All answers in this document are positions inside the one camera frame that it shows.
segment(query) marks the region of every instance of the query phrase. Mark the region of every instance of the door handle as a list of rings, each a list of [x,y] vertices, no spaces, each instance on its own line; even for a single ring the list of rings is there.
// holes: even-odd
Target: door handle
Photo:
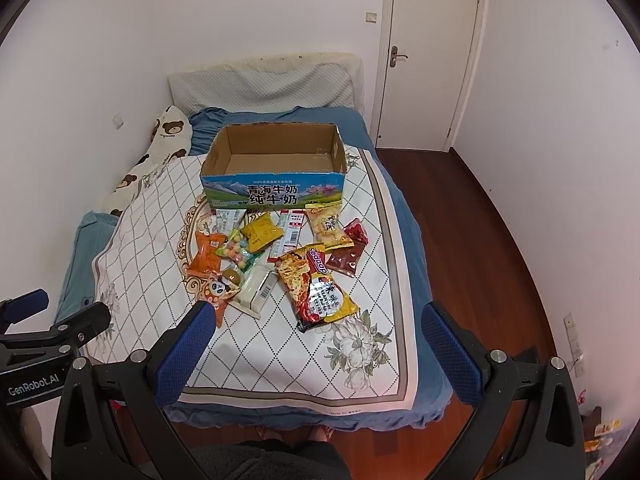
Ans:
[[[407,54],[398,54],[398,47],[396,47],[395,45],[391,47],[391,58],[389,59],[389,66],[391,68],[396,66],[396,59],[398,59],[399,57],[405,57],[407,59],[409,59],[409,56],[407,56]]]

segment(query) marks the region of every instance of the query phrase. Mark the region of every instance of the screw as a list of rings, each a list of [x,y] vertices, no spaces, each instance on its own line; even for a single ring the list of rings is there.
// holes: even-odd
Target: screw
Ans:
[[[562,359],[559,357],[552,357],[551,365],[553,368],[556,368],[557,370],[562,370],[564,368],[564,361],[562,361]]]
[[[490,356],[491,359],[493,359],[497,363],[503,363],[507,360],[507,354],[505,354],[502,350],[491,350]]]
[[[135,363],[141,363],[146,359],[146,350],[143,350],[142,348],[139,350],[134,350],[129,356],[129,359],[131,359]]]
[[[77,359],[74,359],[74,362],[72,364],[73,368],[75,368],[76,370],[82,370],[85,365],[86,365],[86,359],[84,357],[79,357]]]

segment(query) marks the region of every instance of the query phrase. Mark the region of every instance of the bed cover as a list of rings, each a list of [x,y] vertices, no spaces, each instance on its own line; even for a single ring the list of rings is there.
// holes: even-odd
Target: bed cover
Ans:
[[[352,108],[301,108],[289,112],[260,114],[253,112],[231,113],[221,108],[206,108],[190,117],[193,123],[193,139],[190,155],[206,153],[218,130],[232,123],[253,122],[315,122],[335,123],[344,142],[370,151],[377,159],[373,143],[366,131],[362,117]],[[302,425],[326,424],[328,426],[353,431],[371,428],[390,431],[403,426],[423,428],[428,422],[439,420],[449,403],[452,388],[436,361],[426,341],[420,336],[420,312],[422,306],[431,301],[431,289],[426,273],[424,251],[412,251],[416,243],[420,246],[420,229],[412,216],[400,190],[386,172],[382,164],[380,170],[386,180],[396,216],[401,229],[402,241],[406,248],[412,298],[414,302],[414,325],[418,357],[418,387],[413,409],[391,410],[379,413],[359,413],[356,415],[331,416],[304,408],[243,409],[220,404],[187,404],[178,402],[166,409],[168,416],[176,422],[186,422],[196,427],[222,427],[229,424],[265,425],[280,430],[290,430]],[[91,261],[106,245],[113,232],[116,217],[88,213],[78,228],[74,255],[69,265],[63,285],[60,307],[56,320],[74,313],[83,304],[94,300],[95,285],[89,284]]]
[[[299,426],[325,424],[340,430],[371,428],[390,431],[403,426],[423,428],[428,422],[440,420],[449,403],[452,389],[431,348],[421,337],[420,313],[431,301],[431,289],[426,272],[426,259],[421,248],[420,228],[404,200],[401,191],[379,162],[375,148],[359,113],[351,108],[301,108],[289,112],[259,114],[231,113],[221,108],[206,108],[190,117],[193,126],[190,155],[209,151],[214,136],[222,126],[233,123],[255,122],[309,122],[335,123],[345,144],[370,151],[378,162],[388,185],[406,251],[406,261],[414,302],[414,325],[418,354],[418,388],[412,410],[391,410],[379,413],[331,416],[304,408],[279,406],[276,408],[245,409],[221,404],[187,404],[178,402],[166,409],[175,422],[186,422],[196,427],[221,427],[228,424],[246,426],[264,425],[276,430],[292,430]],[[418,244],[420,249],[412,250]]]

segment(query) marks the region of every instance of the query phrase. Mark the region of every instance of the cardboard box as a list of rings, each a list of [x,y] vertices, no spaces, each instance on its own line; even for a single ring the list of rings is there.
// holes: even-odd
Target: cardboard box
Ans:
[[[212,208],[279,210],[341,200],[346,172],[334,124],[230,124],[200,179]]]

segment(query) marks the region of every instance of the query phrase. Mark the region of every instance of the white wall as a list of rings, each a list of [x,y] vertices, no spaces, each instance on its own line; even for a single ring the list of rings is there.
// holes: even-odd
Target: white wall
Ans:
[[[640,54],[605,0],[490,0],[455,148],[535,280],[587,405],[640,414]]]
[[[370,122],[382,0],[154,0],[167,72],[247,56],[353,52],[364,62]],[[377,23],[365,13],[376,12]]]
[[[38,287],[50,297],[21,331],[49,327],[76,226],[145,152],[170,103],[150,1],[31,0],[0,46],[0,297]]]

